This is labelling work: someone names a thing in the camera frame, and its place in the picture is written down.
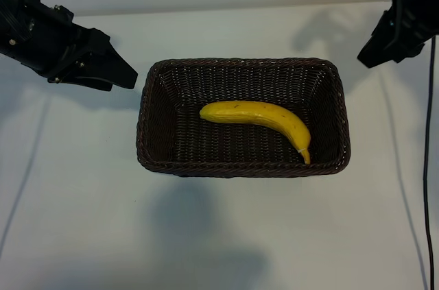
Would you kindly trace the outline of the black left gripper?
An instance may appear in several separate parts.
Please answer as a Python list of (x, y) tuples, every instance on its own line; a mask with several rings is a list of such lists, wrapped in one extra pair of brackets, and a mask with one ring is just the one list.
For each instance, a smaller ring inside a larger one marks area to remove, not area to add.
[(133, 89), (138, 73), (98, 29), (83, 29), (74, 63), (73, 17), (68, 9), (50, 8), (41, 0), (1, 0), (1, 53), (48, 77), (49, 83)]

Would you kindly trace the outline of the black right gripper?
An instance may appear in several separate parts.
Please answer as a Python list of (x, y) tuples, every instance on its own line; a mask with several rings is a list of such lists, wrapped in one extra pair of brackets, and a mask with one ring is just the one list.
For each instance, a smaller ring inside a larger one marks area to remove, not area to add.
[[(392, 7), (395, 20), (385, 11), (357, 56), (368, 68), (415, 58), (423, 43), (438, 34), (438, 0), (392, 0)], [(393, 39), (403, 46), (397, 49)]]

